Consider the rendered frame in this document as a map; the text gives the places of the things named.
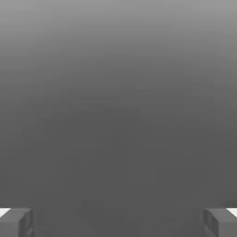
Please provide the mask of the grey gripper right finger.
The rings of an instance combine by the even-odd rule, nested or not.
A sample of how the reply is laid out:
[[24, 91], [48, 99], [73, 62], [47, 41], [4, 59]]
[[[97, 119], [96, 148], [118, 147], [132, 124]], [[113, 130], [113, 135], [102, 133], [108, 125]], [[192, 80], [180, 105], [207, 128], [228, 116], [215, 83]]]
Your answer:
[[205, 208], [202, 219], [207, 237], [237, 237], [237, 208]]

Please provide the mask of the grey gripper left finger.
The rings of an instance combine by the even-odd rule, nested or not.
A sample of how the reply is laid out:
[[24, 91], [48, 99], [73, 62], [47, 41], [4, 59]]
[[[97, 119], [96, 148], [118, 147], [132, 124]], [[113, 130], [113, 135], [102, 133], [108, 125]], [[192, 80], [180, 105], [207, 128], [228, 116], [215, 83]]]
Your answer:
[[34, 237], [31, 208], [0, 208], [0, 237]]

